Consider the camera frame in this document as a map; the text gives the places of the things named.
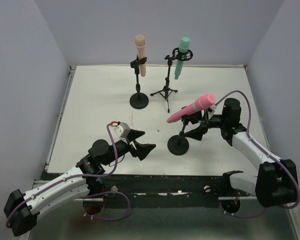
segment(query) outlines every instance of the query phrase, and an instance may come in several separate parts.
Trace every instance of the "round black base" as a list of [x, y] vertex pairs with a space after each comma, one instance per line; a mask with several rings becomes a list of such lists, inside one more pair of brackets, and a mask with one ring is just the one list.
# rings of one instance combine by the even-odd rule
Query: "round black base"
[[144, 93], [140, 92], [140, 100], [138, 100], [138, 94], [135, 93], [130, 97], [130, 105], [134, 109], [144, 109], [148, 106], [149, 98]]
[[181, 138], [180, 144], [178, 144], [178, 140], [179, 135], [174, 135], [170, 137], [167, 145], [170, 153], [180, 156], [188, 152], [189, 142], [185, 137]]

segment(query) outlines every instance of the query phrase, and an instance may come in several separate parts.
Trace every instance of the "gray wall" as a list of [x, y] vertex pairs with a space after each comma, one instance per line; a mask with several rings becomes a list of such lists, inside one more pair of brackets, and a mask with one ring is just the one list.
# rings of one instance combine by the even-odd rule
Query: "gray wall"
[[0, 240], [10, 192], [43, 170], [68, 79], [62, 56], [33, 0], [0, 0]]
[[284, 1], [247, 74], [270, 147], [295, 161], [300, 185], [300, 0]]
[[191, 40], [189, 64], [247, 64], [283, 0], [35, 0], [71, 65], [128, 64], [145, 35], [148, 63]]

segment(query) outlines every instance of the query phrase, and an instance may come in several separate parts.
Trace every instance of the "black stand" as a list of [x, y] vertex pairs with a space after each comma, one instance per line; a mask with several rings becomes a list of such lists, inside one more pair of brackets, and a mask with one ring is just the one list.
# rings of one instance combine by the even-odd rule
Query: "black stand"
[[183, 121], [183, 126], [181, 132], [179, 132], [179, 135], [174, 135], [170, 137], [168, 141], [168, 149], [170, 153], [181, 156], [188, 152], [189, 149], [189, 142], [185, 138], [185, 129], [186, 126], [189, 124], [189, 119], [184, 119]]
[[170, 84], [170, 70], [171, 70], [171, 66], [172, 66], [172, 61], [174, 59], [173, 59], [173, 57], [170, 57], [169, 55], [167, 55], [164, 59], [168, 60], [168, 75], [165, 78], [165, 86], [163, 87], [162, 90], [156, 91], [154, 93], [151, 93], [150, 96], [154, 96], [156, 94], [160, 94], [166, 100], [166, 102], [168, 103], [168, 113], [170, 113], [170, 109], [169, 109], [169, 96], [170, 96], [170, 94], [172, 92], [177, 93], [178, 90], [174, 90], [174, 89], [171, 89], [169, 87], [169, 84]]
[[141, 87], [139, 84], [139, 73], [140, 73], [139, 66], [141, 64], [145, 64], [146, 61], [147, 61], [147, 57], [144, 57], [141, 60], [139, 60], [137, 56], [136, 60], [130, 62], [130, 66], [132, 69], [134, 69], [134, 74], [136, 77], [136, 85], [135, 85], [136, 93], [130, 97], [130, 105], [134, 109], [144, 109], [146, 106], [148, 106], [149, 103], [148, 96], [140, 92]]
[[186, 53], [182, 53], [182, 52], [179, 52], [179, 48], [177, 47], [177, 48], [173, 49], [172, 56], [167, 55], [164, 58], [165, 60], [168, 60], [168, 63], [167, 63], [168, 64], [168, 74], [167, 74], [167, 77], [165, 78], [165, 86], [163, 87], [162, 90], [151, 93], [150, 96], [160, 94], [166, 100], [166, 102], [168, 104], [168, 113], [170, 113], [169, 96], [172, 92], [174, 92], [174, 93], [178, 92], [178, 90], [174, 90], [174, 89], [171, 89], [169, 87], [169, 84], [170, 84], [170, 70], [171, 70], [173, 60], [177, 59], [177, 60], [182, 61], [182, 62], [183, 61], [189, 61], [190, 59], [193, 58], [193, 56], [194, 55], [193, 55], [191, 50], [188, 50], [188, 52], [186, 52]]

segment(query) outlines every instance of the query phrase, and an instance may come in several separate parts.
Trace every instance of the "purple cable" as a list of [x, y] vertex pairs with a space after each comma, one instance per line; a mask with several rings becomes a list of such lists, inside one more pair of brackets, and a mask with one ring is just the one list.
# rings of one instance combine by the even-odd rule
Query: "purple cable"
[[222, 207], [221, 201], [220, 201], [219, 207], [220, 207], [220, 209], [222, 210], [222, 212], [224, 214], [227, 214], [227, 215], [235, 217], [235, 218], [240, 218], [240, 219], [254, 219], [254, 218], [258, 218], [258, 217], [262, 216], [263, 214], [265, 214], [265, 212], [268, 209], [268, 208], [266, 208], [262, 212], [260, 212], [260, 213], [258, 213], [256, 215], [253, 215], [253, 216], [242, 216], [242, 215], [234, 215], [233, 213], [229, 213], [226, 210], [224, 210], [224, 208]]
[[[111, 143], [112, 143], [112, 146], [113, 146], [113, 150], [114, 150], [114, 157], [115, 157], [115, 162], [114, 162], [114, 168], [112, 169], [112, 171], [110, 171], [109, 173], [106, 173], [106, 174], [101, 174], [101, 175], [96, 175], [96, 174], [75, 174], [75, 175], [71, 175], [71, 176], [68, 176], [68, 177], [65, 177], [65, 180], [69, 180], [69, 179], [73, 179], [73, 178], [76, 178], [76, 177], [92, 177], [92, 178], [104, 178], [104, 177], [108, 177], [110, 176], [111, 174], [114, 173], [114, 171], [117, 169], [117, 165], [118, 165], [118, 151], [117, 151], [117, 147], [116, 147], [116, 143], [115, 143], [115, 140], [114, 138], [112, 137], [112, 134], [111, 134], [111, 131], [110, 131], [110, 126], [112, 126], [112, 123], [109, 123], [107, 126], [106, 126], [106, 130], [109, 134], [109, 137], [110, 137], [110, 140], [111, 140]], [[60, 183], [63, 183], [64, 180], [59, 180], [59, 181], [56, 181], [55, 183], [51, 184], [50, 186], [47, 186], [46, 188], [38, 191], [37, 193], [33, 194], [33, 197], [37, 197], [39, 196], [40, 194], [44, 193], [45, 191], [53, 188], [54, 186], [60, 184]], [[30, 200], [32, 199], [32, 197], [29, 197], [27, 199], [25, 199], [24, 201], [22, 201], [18, 206], [16, 206], [12, 212], [10, 213], [9, 217], [7, 218], [6, 222], [5, 222], [5, 226], [9, 229], [11, 228], [10, 227], [10, 220], [12, 218], [12, 216], [16, 213], [16, 211], [25, 203], [29, 202]], [[130, 201], [128, 199], [127, 196], [125, 196], [125, 199], [127, 200], [128, 202], [128, 207], [129, 207], [129, 211], [130, 211]]]
[[[218, 104], [220, 104], [226, 97], [228, 97], [229, 95], [233, 94], [233, 93], [240, 93], [245, 101], [246, 101], [246, 104], [248, 106], [248, 112], [249, 112], [249, 118], [248, 118], [248, 124], [247, 124], [247, 127], [246, 127], [246, 135], [248, 136], [248, 138], [250, 139], [250, 141], [261, 151], [263, 152], [264, 154], [268, 155], [268, 152], [262, 147], [260, 146], [250, 135], [250, 124], [251, 124], [251, 106], [250, 106], [250, 102], [247, 98], [247, 96], [240, 90], [234, 90], [234, 91], [231, 91], [229, 92], [228, 94], [226, 94], [224, 97], [222, 97], [215, 105], [217, 106]], [[270, 159], [272, 159], [273, 161], [275, 161], [282, 169], [283, 171], [285, 171], [285, 173], [289, 176], [289, 178], [291, 179], [294, 187], [295, 187], [295, 190], [296, 190], [296, 201], [293, 205], [291, 206], [280, 206], [281, 208], [283, 209], [294, 209], [296, 206], [299, 205], [300, 203], [300, 189], [299, 189], [299, 186], [298, 186], [298, 183], [297, 181], [295, 180], [295, 178], [292, 176], [292, 174], [289, 172], [289, 170], [280, 162], [278, 161], [275, 157], [273, 157], [272, 155], [269, 155], [268, 156]]]
[[86, 216], [89, 216], [91, 218], [98, 219], [98, 220], [104, 220], [104, 221], [118, 221], [118, 220], [121, 220], [121, 219], [125, 219], [126, 217], [128, 217], [130, 215], [131, 204], [130, 204], [129, 198], [124, 193], [122, 193], [120, 191], [105, 191], [105, 192], [89, 195], [89, 196], [86, 196], [84, 198], [85, 199], [86, 198], [92, 198], [92, 197], [97, 197], [97, 196], [103, 196], [103, 195], [106, 195], [106, 194], [119, 194], [119, 195], [123, 196], [126, 199], [126, 201], [128, 203], [128, 207], [127, 207], [127, 210], [124, 213], [124, 215], [119, 216], [119, 217], [115, 217], [115, 218], [106, 218], [106, 217], [100, 217], [100, 216], [96, 216], [96, 215], [89, 215], [88, 213], [86, 213], [86, 207], [83, 206], [83, 211], [85, 212]]

